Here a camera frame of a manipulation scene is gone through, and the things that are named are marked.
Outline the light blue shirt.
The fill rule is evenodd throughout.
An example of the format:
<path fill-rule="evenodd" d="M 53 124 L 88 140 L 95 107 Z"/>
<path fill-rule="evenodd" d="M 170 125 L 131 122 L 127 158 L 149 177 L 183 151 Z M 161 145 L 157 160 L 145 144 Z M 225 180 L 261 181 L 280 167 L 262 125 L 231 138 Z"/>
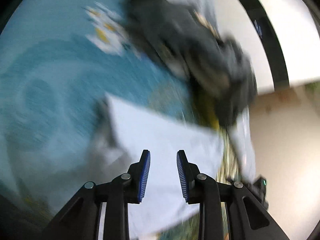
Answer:
<path fill-rule="evenodd" d="M 194 215 L 199 207 L 183 199 L 176 154 L 184 150 L 190 162 L 216 177 L 227 148 L 222 136 L 211 128 L 176 121 L 108 93 L 103 108 L 112 138 L 101 163 L 102 180 L 126 172 L 143 150 L 151 154 L 145 196 L 141 204 L 129 206 L 130 238 L 162 232 Z"/>

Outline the olive green cloth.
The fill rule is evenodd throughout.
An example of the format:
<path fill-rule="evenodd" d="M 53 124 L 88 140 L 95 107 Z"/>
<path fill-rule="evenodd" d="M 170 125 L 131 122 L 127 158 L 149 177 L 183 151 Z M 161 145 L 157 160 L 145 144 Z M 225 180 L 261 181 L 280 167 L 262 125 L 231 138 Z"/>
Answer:
<path fill-rule="evenodd" d="M 220 129 L 220 124 L 215 113 L 213 98 L 204 91 L 200 92 L 196 100 L 196 107 L 201 124 L 218 131 Z"/>

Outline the dark grey sweatpants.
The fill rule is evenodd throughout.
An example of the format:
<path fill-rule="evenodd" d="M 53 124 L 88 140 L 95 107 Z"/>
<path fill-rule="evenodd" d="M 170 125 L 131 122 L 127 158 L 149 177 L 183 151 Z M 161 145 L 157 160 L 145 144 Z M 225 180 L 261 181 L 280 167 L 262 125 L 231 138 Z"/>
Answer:
<path fill-rule="evenodd" d="M 179 79 L 195 80 L 214 100 L 220 125 L 232 126 L 257 94 L 250 59 L 236 40 L 221 39 L 190 5 L 129 0 L 126 9 L 136 48 Z"/>

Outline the teal floral bed blanket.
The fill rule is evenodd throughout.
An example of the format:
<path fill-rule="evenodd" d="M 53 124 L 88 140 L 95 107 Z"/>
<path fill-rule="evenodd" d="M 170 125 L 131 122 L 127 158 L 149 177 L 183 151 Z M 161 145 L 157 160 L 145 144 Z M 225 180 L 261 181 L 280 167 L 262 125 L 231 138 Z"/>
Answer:
<path fill-rule="evenodd" d="M 23 0 L 1 34 L 1 239 L 38 239 L 87 179 L 86 150 L 105 93 L 185 124 L 199 113 L 188 86 L 124 46 L 102 52 L 86 13 L 101 2 Z"/>

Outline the white black wardrobe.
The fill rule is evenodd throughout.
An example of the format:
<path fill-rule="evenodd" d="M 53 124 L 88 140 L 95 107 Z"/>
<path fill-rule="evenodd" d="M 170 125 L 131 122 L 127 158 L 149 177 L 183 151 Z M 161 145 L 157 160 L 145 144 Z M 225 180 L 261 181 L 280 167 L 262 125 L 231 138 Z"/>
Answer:
<path fill-rule="evenodd" d="M 214 0 L 220 34 L 248 52 L 259 94 L 319 81 L 319 33 L 303 0 Z"/>

